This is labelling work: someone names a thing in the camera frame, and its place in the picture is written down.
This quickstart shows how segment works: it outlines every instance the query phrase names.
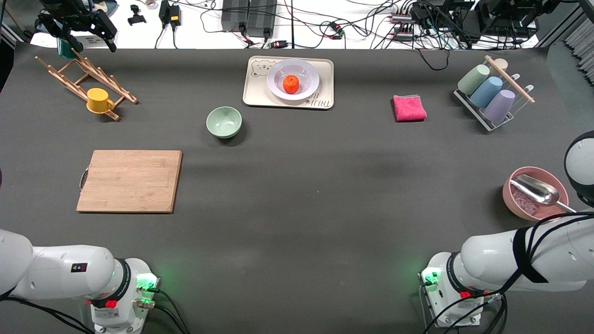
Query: gray power supply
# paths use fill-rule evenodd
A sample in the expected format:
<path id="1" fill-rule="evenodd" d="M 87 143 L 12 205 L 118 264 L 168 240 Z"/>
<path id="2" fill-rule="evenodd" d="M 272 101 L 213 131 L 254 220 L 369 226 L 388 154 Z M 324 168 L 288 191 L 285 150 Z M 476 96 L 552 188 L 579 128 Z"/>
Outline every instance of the gray power supply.
<path id="1" fill-rule="evenodd" d="M 248 22 L 249 0 L 223 0 L 221 26 L 224 31 L 245 31 Z"/>
<path id="2" fill-rule="evenodd" d="M 272 38 L 277 0 L 251 0 L 248 14 L 248 36 Z"/>

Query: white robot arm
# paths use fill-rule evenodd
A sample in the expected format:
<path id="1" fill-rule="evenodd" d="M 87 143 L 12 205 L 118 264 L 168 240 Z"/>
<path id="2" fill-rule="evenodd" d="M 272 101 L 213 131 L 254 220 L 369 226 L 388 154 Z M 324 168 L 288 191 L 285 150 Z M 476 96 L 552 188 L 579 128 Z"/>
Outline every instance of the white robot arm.
<path id="1" fill-rule="evenodd" d="M 158 279 L 139 259 L 115 259 L 103 247 L 34 247 L 22 235 L 0 229 L 0 300 L 86 298 L 95 330 L 140 333 Z"/>
<path id="2" fill-rule="evenodd" d="M 573 141 L 565 170 L 578 197 L 594 206 L 594 131 Z M 470 237 L 456 253 L 438 253 L 420 274 L 438 327 L 479 325 L 482 295 L 499 290 L 519 270 L 512 291 L 573 291 L 594 279 L 594 216 L 555 229 L 575 216 L 536 228 L 534 242 L 548 234 L 532 261 L 523 256 L 533 228 Z"/>

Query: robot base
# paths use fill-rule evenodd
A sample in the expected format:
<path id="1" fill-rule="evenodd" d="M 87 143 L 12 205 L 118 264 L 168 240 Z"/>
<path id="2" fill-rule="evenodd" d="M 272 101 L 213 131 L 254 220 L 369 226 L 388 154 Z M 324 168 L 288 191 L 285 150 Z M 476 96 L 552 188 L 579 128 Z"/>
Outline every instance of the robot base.
<path id="1" fill-rule="evenodd" d="M 152 275 L 149 266 L 139 259 L 126 259 L 130 266 L 131 281 L 126 293 L 118 301 L 117 308 L 96 308 L 91 305 L 91 316 L 98 334 L 140 334 L 149 310 L 133 307 L 135 300 L 154 299 L 154 293 L 141 291 L 138 288 L 139 275 L 145 274 L 154 278 L 154 287 L 159 279 Z"/>
<path id="2" fill-rule="evenodd" d="M 433 285 L 425 286 L 425 296 L 431 315 L 433 319 L 440 314 L 446 307 L 452 305 L 460 300 L 460 293 L 454 289 L 447 276 L 447 262 L 451 253 L 438 253 L 429 261 L 429 265 L 420 274 L 419 279 L 421 283 L 426 282 L 426 277 L 429 276 L 434 282 Z M 463 301 L 450 307 L 439 319 L 435 325 L 437 327 L 450 327 L 451 324 L 458 321 L 468 311 L 484 303 L 483 297 L 478 297 Z M 479 308 L 469 317 L 459 321 L 455 327 L 458 326 L 478 326 L 481 323 L 482 308 Z"/>

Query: orange fruit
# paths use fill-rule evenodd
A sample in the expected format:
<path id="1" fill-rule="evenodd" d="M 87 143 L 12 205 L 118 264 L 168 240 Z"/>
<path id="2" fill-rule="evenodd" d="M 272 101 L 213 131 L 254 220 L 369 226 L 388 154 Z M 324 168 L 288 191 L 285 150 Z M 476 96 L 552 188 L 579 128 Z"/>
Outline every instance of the orange fruit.
<path id="1" fill-rule="evenodd" d="M 287 75 L 283 80 L 283 88 L 287 94 L 295 94 L 299 90 L 299 79 L 294 75 Z"/>

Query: pink bowl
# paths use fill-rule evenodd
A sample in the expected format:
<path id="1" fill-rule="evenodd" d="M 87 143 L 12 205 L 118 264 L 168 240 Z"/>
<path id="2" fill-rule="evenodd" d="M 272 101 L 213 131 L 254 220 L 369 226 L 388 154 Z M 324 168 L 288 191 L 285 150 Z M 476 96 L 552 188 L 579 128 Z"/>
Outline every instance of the pink bowl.
<path id="1" fill-rule="evenodd" d="M 520 218 L 532 220 L 535 222 L 548 216 L 556 215 L 557 213 L 565 213 L 565 210 L 556 205 L 544 206 L 543 204 L 539 204 L 536 202 L 533 203 L 535 203 L 538 208 L 532 214 L 522 209 L 512 195 L 512 187 L 515 187 L 510 184 L 511 179 L 521 174 L 526 174 L 529 177 L 539 179 L 557 188 L 557 190 L 561 194 L 561 202 L 565 205 L 569 205 L 569 196 L 567 195 L 565 187 L 563 187 L 561 181 L 559 181 L 553 174 L 538 167 L 522 167 L 516 169 L 516 171 L 514 171 L 510 175 L 510 177 L 507 178 L 505 184 L 503 185 L 503 201 L 505 202 L 507 208 L 510 209 L 510 211 L 512 211 L 516 216 Z"/>

